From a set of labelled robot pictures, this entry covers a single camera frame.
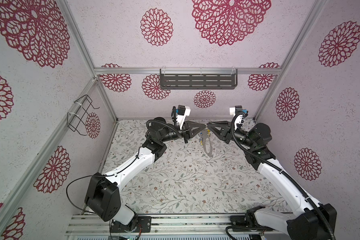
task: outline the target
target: aluminum rail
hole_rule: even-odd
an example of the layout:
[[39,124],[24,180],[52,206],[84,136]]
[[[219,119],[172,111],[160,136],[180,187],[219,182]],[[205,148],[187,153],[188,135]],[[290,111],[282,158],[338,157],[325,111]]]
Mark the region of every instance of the aluminum rail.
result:
[[289,49],[287,56],[285,57],[283,63],[281,64],[281,72],[277,75],[271,85],[267,93],[265,94],[263,100],[260,103],[259,108],[257,108],[254,120],[257,121],[259,117],[264,113],[265,108],[274,99],[276,91],[284,79],[284,76],[287,74],[288,70],[291,68],[293,61],[295,60],[298,52],[303,46],[305,40],[308,38],[309,33],[312,30],[312,27],[316,23],[317,19],[320,17],[322,10],[325,7],[325,4],[328,0],[315,0],[313,3],[308,16],[306,17],[304,23],[302,24],[298,35],[296,36],[291,48]]
[[[230,216],[243,214],[139,214],[150,216],[151,230],[144,235],[184,235],[184,234],[226,234],[225,228],[231,226]],[[235,232],[239,234],[257,234],[262,231]],[[268,234],[283,234],[270,231]],[[121,233],[120,235],[137,235]],[[109,235],[109,222],[104,222],[97,215],[73,215],[66,229],[66,236]]]
[[[96,74],[233,74],[235,68],[94,68]],[[238,74],[279,74],[280,68],[237,68]]]

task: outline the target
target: wall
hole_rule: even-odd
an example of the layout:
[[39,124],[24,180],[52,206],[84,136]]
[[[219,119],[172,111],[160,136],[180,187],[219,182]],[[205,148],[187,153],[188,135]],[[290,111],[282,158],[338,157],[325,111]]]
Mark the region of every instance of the wall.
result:
[[[94,87],[89,95],[93,100],[92,105],[99,109],[89,107],[91,117],[82,110],[78,113],[79,116],[84,114],[83,121],[89,125],[86,131],[84,125],[79,124],[79,132],[87,136],[68,130],[56,148],[62,154],[55,152],[54,156],[57,157],[49,161],[19,203],[25,214],[21,239],[36,240],[45,236],[49,239],[63,239],[72,215],[81,212],[69,203],[66,187],[79,177],[96,173],[113,126],[99,88]],[[84,206],[89,180],[90,177],[87,177],[69,186],[69,197],[78,207]]]
[[[266,90],[256,91],[243,83],[250,78],[243,74],[238,76],[239,84],[234,90],[162,90],[157,88],[158,75],[128,76],[131,84],[127,91],[117,92],[105,84],[118,118],[166,118],[170,117],[172,106],[179,104],[191,108],[190,118],[230,118],[229,107],[244,103],[249,116],[253,117],[266,93]],[[273,76],[268,74],[259,78],[273,79]],[[120,79],[120,74],[100,75],[100,79],[112,81]]]
[[[15,6],[13,2],[0,2],[0,206],[91,80],[56,3],[45,1],[43,6],[38,6],[34,2],[28,5],[21,2]],[[46,188],[59,188],[59,192],[53,190],[52,194],[44,194],[31,187],[34,195],[28,194],[28,199],[20,204],[22,211],[19,210],[17,218],[7,228],[17,226],[19,232],[7,231],[3,238],[18,239],[27,228],[26,234],[30,235],[22,239],[32,239],[32,234],[40,237],[43,230],[60,233],[63,230],[61,219],[77,213],[68,208],[61,185],[64,180],[66,185],[77,175],[96,169],[99,151],[103,151],[110,132],[110,117],[104,113],[106,107],[98,93],[94,94],[101,105],[98,115],[102,124],[96,144],[86,136],[88,139],[81,145],[77,132],[68,133],[72,138],[65,138],[61,146],[69,154],[71,168],[67,169],[67,162],[59,165],[58,182]],[[96,150],[85,151],[91,144]],[[82,197],[79,193],[84,185],[85,181],[76,185],[71,194]],[[82,204],[79,198],[73,200]],[[38,228],[48,219],[53,224],[56,222],[55,228]]]
[[[312,3],[68,0],[97,67],[279,67]],[[235,90],[212,91],[162,90],[158,75],[101,80],[119,118],[163,115],[182,104],[197,109],[191,118],[207,119],[227,118],[230,106],[244,102],[253,116],[273,77],[239,75]]]
[[269,148],[336,208],[337,239],[360,239],[360,1],[326,5],[277,91],[259,118],[271,128]]
[[313,0],[68,3],[96,66],[259,67],[283,61]]
[[[103,174],[137,152],[146,139],[146,121],[119,121]],[[244,128],[249,131],[253,126],[253,121],[246,122]],[[122,203],[140,214],[237,213],[257,205],[290,211],[269,181],[247,163],[234,142],[226,144],[213,133],[210,140],[212,157],[206,156],[199,135],[187,144],[182,139],[166,142],[163,156],[120,192]]]

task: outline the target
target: aluminum frame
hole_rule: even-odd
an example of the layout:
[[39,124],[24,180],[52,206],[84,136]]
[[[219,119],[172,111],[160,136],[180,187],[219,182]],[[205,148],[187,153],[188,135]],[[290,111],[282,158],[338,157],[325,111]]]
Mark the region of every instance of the aluminum frame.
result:
[[[151,231],[144,235],[201,235],[226,234],[225,228],[231,226],[230,216],[243,214],[139,214],[150,216]],[[233,232],[235,234],[257,234],[263,231]],[[270,231],[268,234],[283,234]],[[109,221],[104,222],[97,215],[73,215],[69,222],[66,236],[106,236],[109,235]],[[121,233],[120,235],[138,235],[138,233]]]
[[[56,3],[60,9],[61,14],[64,17],[65,22],[67,23],[68,29],[71,32],[71,36],[76,43],[76,46],[82,56],[82,59],[83,59],[85,65],[87,66],[88,71],[91,73],[93,78],[97,79],[98,82],[101,83],[101,81],[99,81],[97,74],[95,73],[91,56],[89,55],[88,49],[84,43],[84,40],[81,36],[79,28],[77,27],[76,21],[72,15],[72,12],[69,8],[67,1],[66,0],[56,0]],[[103,86],[103,84],[99,84],[99,85],[102,89],[101,95],[102,95],[102,98],[105,99],[108,111],[111,113],[113,120],[115,122],[117,122],[117,116],[116,116],[115,110],[113,109],[112,104],[110,103],[110,100],[104,90],[104,86]]]
[[101,68],[95,67],[96,74],[279,74],[281,68]]
[[305,40],[308,38],[309,33],[311,32],[313,26],[317,22],[318,18],[321,15],[326,3],[329,0],[315,0],[311,9],[308,12],[304,23],[302,24],[298,35],[296,36],[291,48],[289,49],[283,63],[281,64],[281,72],[279,75],[276,75],[271,85],[268,88],[267,93],[265,94],[263,100],[260,103],[260,106],[257,108],[254,120],[257,121],[259,117],[263,114],[265,108],[271,102],[271,100],[275,97],[276,90],[280,86],[281,82],[284,79],[284,76],[287,74],[289,69],[292,66],[293,61],[295,60],[298,52],[302,48]]

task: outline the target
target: floor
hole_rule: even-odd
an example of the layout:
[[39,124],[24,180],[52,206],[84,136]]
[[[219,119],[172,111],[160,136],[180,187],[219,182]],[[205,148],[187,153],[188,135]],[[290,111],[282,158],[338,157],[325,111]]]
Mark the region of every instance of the floor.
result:
[[[145,122],[119,121],[103,173],[135,154],[145,141]],[[253,126],[247,122],[246,131]],[[120,193],[122,203],[140,214],[236,213],[256,205],[289,212],[281,195],[246,162],[234,142],[226,144],[212,134],[213,155],[208,157],[199,140],[166,142],[164,155]]]

